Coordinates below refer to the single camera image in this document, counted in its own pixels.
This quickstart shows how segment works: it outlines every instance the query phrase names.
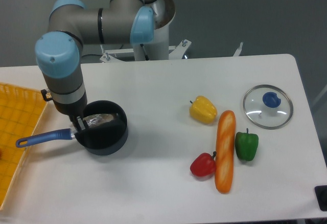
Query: black cooking pot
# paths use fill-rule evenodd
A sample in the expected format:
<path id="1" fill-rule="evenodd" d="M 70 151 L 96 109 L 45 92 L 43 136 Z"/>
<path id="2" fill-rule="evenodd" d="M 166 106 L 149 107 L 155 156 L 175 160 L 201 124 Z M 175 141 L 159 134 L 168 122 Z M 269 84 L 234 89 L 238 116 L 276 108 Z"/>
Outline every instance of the black cooking pot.
<path id="1" fill-rule="evenodd" d="M 128 137 L 127 118 L 124 110 L 112 101 L 92 102 L 84 109 L 84 117 L 95 114 L 118 114 L 114 120 L 77 132 L 77 141 L 95 155 L 112 154 L 125 144 Z"/>

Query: glass pot lid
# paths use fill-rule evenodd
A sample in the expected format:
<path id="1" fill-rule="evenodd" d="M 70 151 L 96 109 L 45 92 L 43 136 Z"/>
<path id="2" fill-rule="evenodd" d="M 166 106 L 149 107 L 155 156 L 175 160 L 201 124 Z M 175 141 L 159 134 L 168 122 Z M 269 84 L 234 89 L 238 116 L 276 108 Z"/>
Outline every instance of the glass pot lid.
<path id="1" fill-rule="evenodd" d="M 244 96 L 243 110 L 255 125 L 265 129 L 283 127 L 293 115 L 291 99 L 280 88 L 258 85 Z"/>

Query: saucepan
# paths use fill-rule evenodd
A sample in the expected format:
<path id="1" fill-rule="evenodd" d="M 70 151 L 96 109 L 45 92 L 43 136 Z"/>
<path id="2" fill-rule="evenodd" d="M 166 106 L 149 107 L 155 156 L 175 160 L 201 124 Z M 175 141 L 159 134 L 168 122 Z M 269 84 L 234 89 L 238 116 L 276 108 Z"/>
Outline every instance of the saucepan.
<path id="1" fill-rule="evenodd" d="M 16 147 L 27 147 L 51 140 L 76 139 L 95 155 L 109 155 L 118 151 L 128 137 L 124 110 L 112 101 L 100 100 L 88 104 L 83 112 L 85 129 L 60 129 L 17 140 Z"/>

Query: gray wall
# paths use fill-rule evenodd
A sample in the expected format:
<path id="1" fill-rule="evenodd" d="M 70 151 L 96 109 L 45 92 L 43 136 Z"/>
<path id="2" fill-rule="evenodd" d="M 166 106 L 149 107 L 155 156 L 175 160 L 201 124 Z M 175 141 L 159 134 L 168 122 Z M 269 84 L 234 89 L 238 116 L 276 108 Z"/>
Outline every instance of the gray wall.
<path id="1" fill-rule="evenodd" d="M 55 1 L 0 0 L 0 66 L 35 64 L 34 44 L 46 32 Z M 109 4 L 109 0 L 82 1 L 89 8 Z M 292 54 L 310 103 L 327 84 L 327 0 L 174 1 L 177 11 L 171 24 L 170 43 L 191 40 L 190 57 L 231 56 L 243 41 L 243 55 Z M 85 46 L 83 54 L 88 53 L 101 51 L 99 46 Z M 326 101 L 327 97 L 320 109 L 314 110 L 325 154 Z"/>

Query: blue lid knob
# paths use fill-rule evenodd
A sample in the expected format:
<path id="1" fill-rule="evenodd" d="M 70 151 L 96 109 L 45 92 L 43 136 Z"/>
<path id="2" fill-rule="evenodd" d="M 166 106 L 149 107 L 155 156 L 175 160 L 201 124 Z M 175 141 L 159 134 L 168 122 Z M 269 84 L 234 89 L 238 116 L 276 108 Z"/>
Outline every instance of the blue lid knob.
<path id="1" fill-rule="evenodd" d="M 281 99 L 277 97 L 277 94 L 274 92 L 267 92 L 263 95 L 262 101 L 267 107 L 276 108 L 281 104 Z"/>

